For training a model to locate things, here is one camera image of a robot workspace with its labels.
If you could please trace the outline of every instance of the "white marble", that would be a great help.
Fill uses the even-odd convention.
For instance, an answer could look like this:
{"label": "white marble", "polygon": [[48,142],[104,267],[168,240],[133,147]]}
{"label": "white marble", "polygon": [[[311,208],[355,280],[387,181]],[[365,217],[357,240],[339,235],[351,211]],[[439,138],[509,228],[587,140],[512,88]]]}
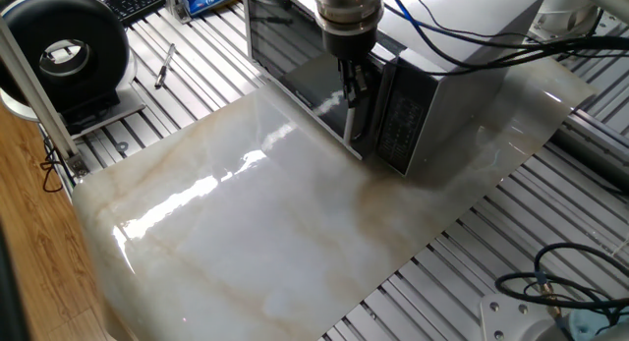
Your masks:
{"label": "white marble", "polygon": [[74,204],[104,297],[140,340],[316,340],[590,95],[553,61],[513,69],[409,180],[268,85],[86,178]]}

